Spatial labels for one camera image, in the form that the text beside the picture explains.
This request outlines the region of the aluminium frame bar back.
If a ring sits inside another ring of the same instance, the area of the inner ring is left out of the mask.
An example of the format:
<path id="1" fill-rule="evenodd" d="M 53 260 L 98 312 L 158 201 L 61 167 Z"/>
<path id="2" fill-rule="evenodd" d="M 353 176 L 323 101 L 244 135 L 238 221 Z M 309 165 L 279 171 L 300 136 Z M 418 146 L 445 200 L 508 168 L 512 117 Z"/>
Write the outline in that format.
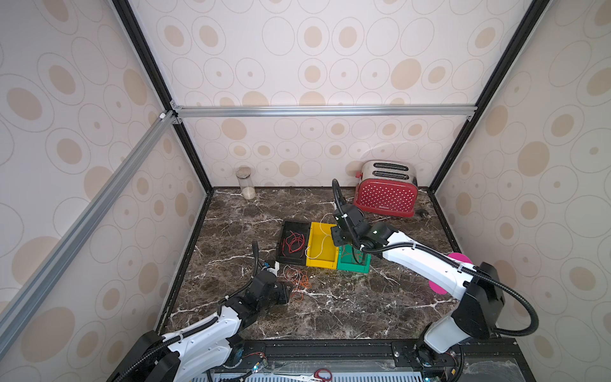
<path id="1" fill-rule="evenodd" d="M 472 116 L 473 104 L 177 107 L 181 118 L 321 116 Z"/>

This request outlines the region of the aluminium frame bar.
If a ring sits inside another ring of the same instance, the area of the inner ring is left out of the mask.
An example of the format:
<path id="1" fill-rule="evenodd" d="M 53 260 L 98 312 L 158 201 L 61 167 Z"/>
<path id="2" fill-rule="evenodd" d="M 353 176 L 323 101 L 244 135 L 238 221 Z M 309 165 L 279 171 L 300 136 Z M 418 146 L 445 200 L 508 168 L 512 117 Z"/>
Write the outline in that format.
<path id="1" fill-rule="evenodd" d="M 177 107 L 181 118 L 321 116 L 472 116 L 473 104 Z"/>
<path id="2" fill-rule="evenodd" d="M 100 221 L 143 165 L 165 130 L 173 124 L 176 115 L 175 111 L 168 110 L 162 119 L 156 120 L 7 307 L 1 316 L 2 357 L 6 356 L 14 345 Z"/>

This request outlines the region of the black plastic bin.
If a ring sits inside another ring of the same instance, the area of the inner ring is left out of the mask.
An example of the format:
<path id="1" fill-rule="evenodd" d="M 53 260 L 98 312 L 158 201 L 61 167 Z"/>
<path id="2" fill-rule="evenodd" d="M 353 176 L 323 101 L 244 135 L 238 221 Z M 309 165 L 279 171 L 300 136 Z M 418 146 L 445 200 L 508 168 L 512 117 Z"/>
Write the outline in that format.
<path id="1" fill-rule="evenodd" d="M 283 221 L 277 245 L 277 262 L 305 266 L 310 225 L 310 222 L 305 221 Z"/>

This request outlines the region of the yellow plastic bin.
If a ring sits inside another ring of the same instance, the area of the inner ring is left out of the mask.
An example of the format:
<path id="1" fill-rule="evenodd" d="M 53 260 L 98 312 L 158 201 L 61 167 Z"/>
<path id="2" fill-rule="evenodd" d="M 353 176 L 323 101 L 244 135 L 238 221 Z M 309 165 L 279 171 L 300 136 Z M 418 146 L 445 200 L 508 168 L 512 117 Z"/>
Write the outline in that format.
<path id="1" fill-rule="evenodd" d="M 306 249 L 306 266 L 336 269 L 339 248 L 334 245 L 331 229 L 333 224 L 312 222 Z"/>

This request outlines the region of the red handled scissors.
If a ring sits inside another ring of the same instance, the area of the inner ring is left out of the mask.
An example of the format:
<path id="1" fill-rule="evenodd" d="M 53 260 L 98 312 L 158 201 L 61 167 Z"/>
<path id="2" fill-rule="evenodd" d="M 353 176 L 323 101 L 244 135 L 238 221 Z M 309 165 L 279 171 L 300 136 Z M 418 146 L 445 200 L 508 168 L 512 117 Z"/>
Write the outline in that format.
<path id="1" fill-rule="evenodd" d="M 318 369 L 309 375 L 299 375 L 295 380 L 304 382 L 331 382 L 334 376 L 329 369 Z"/>

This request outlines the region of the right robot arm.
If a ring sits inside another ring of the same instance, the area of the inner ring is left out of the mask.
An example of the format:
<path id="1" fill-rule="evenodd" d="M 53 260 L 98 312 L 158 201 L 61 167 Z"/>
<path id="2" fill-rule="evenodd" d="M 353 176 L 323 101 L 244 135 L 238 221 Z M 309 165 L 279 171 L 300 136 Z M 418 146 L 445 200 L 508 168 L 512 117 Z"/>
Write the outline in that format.
<path id="1" fill-rule="evenodd" d="M 429 324 L 418 340 L 420 357 L 442 354 L 469 339 L 489 339 L 493 334 L 525 337 L 539 329 L 536 310 L 517 291 L 501 283 L 495 267 L 479 266 L 451 259 L 449 256 L 410 238 L 383 222 L 370 224 L 355 205 L 337 202 L 337 225 L 332 227 L 334 245 L 349 244 L 364 254 L 399 264 L 437 284 L 458 305 L 450 313 Z M 524 329 L 503 329 L 496 325 L 508 294 L 528 313 Z"/>

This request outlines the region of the red polka dot toaster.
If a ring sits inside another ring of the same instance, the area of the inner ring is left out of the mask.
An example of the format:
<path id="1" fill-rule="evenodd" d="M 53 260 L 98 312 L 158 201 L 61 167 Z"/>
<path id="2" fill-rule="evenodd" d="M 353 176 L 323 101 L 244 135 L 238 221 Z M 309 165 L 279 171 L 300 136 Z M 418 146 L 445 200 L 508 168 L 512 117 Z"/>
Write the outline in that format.
<path id="1" fill-rule="evenodd" d="M 403 162 L 372 160 L 356 173 L 353 204 L 368 213 L 413 217 L 418 197 L 416 169 Z"/>

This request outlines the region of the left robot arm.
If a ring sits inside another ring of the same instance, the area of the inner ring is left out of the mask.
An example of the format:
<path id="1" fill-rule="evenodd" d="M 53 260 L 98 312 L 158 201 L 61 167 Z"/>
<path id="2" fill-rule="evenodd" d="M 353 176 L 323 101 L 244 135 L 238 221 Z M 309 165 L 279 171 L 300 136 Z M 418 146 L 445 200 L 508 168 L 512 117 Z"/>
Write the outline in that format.
<path id="1" fill-rule="evenodd" d="M 108 380 L 189 381 L 210 369 L 237 366 L 244 352 L 240 332 L 267 308 L 287 304 L 292 291 L 274 269 L 263 269 L 208 318 L 173 333 L 143 334 Z"/>

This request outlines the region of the green plastic bin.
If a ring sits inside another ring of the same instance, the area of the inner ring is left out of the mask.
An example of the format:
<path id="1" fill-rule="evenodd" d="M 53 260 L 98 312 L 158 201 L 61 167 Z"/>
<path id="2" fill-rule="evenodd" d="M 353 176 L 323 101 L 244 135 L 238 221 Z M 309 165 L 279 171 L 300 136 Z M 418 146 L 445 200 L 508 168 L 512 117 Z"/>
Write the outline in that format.
<path id="1" fill-rule="evenodd" d="M 363 254 L 351 245 L 340 247 L 337 270 L 368 274 L 370 264 L 371 256 L 369 254 Z"/>

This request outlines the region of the glass jar with lid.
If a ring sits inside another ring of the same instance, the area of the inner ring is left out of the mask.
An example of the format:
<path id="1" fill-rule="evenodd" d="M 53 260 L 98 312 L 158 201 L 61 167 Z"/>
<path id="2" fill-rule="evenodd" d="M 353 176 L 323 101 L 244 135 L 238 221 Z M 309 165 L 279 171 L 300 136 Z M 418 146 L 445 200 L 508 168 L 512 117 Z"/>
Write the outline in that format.
<path id="1" fill-rule="evenodd" d="M 246 200 L 253 200 L 256 197 L 256 189 L 251 179 L 252 169 L 249 166 L 240 166 L 235 171 L 241 189 L 241 195 Z"/>

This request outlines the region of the aluminium frame bar left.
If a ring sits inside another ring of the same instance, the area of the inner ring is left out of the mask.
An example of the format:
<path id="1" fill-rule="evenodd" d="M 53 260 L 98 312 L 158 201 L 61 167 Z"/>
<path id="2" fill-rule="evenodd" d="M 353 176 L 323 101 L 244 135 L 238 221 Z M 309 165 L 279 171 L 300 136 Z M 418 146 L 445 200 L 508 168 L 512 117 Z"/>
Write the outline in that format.
<path id="1" fill-rule="evenodd" d="M 2 357 L 6 356 L 14 345 L 100 221 L 143 165 L 165 130 L 173 124 L 176 115 L 175 111 L 168 110 L 162 119 L 156 120 L 7 307 L 1 316 Z"/>

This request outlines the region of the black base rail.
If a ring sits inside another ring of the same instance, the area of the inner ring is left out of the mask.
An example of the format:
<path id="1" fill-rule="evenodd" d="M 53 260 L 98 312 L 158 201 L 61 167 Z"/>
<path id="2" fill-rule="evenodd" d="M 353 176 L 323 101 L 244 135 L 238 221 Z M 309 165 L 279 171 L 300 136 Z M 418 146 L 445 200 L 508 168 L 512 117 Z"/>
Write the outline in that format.
<path id="1" fill-rule="evenodd" d="M 298 381 L 329 369 L 332 381 L 533 381 L 517 341 L 467 339 L 424 361 L 415 339 L 244 340 L 242 362 L 189 381 Z"/>

